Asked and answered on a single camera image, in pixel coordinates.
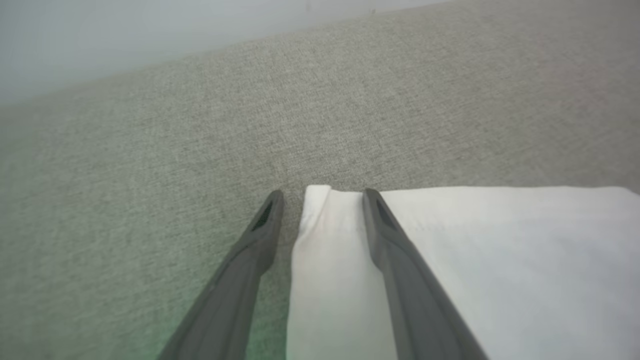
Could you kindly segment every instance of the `gray fabric surface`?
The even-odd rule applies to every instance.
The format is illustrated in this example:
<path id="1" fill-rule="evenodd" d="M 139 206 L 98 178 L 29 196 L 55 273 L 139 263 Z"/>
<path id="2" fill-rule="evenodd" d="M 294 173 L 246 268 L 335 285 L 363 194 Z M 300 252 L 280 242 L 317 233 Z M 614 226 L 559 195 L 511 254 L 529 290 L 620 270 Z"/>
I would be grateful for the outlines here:
<path id="1" fill-rule="evenodd" d="M 1 359 L 152 359 L 275 188 L 248 359 L 284 357 L 306 185 L 640 192 L 640 3 L 461 0 L 0 110 Z"/>

